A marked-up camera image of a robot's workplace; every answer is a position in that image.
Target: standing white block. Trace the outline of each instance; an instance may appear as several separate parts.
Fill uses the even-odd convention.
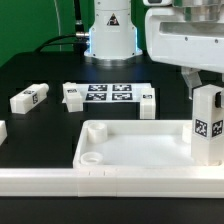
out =
[[[63,84],[63,92],[69,112],[83,111],[83,99],[76,83]]]
[[[47,98],[47,84],[33,84],[10,99],[12,113],[26,114],[41,101]]]
[[[215,106],[220,91],[213,85],[194,91],[192,157],[204,165],[224,160],[224,110]]]
[[[140,101],[140,119],[155,119],[156,100],[154,88],[143,88]]]
[[[0,145],[7,137],[7,131],[5,126],[5,121],[0,121]]]

